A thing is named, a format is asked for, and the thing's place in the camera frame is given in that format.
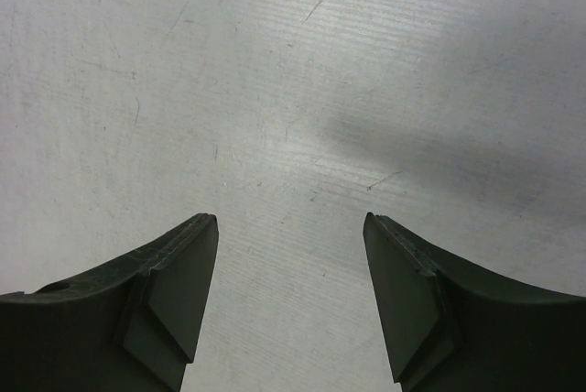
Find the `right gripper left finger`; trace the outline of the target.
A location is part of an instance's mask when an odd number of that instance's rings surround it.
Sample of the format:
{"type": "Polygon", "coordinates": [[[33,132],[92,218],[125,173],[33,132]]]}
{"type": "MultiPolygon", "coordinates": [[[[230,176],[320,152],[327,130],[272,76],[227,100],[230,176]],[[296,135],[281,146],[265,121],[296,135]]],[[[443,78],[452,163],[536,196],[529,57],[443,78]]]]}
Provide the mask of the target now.
{"type": "Polygon", "coordinates": [[[217,247],[217,219],[199,213],[78,275],[3,295],[1,388],[180,390],[217,247]]]}

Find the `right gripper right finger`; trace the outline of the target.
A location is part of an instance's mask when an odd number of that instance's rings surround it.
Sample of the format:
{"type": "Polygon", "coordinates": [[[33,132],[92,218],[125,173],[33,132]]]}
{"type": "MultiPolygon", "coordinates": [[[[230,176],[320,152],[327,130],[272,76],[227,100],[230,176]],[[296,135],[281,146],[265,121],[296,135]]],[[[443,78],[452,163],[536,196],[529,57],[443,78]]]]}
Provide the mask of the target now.
{"type": "Polygon", "coordinates": [[[585,300],[528,285],[368,213],[364,245],[405,391],[582,391],[585,300]]]}

